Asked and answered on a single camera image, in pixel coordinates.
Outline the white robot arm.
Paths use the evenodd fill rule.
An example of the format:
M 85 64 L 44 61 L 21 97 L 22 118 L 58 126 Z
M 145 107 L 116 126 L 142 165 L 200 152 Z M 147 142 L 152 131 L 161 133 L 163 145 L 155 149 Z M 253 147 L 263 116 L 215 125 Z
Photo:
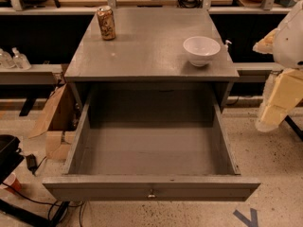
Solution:
M 297 2 L 277 28 L 255 43 L 253 50 L 272 54 L 274 61 L 284 67 L 266 80 L 256 121 L 258 131 L 273 131 L 303 99 L 303 1 Z

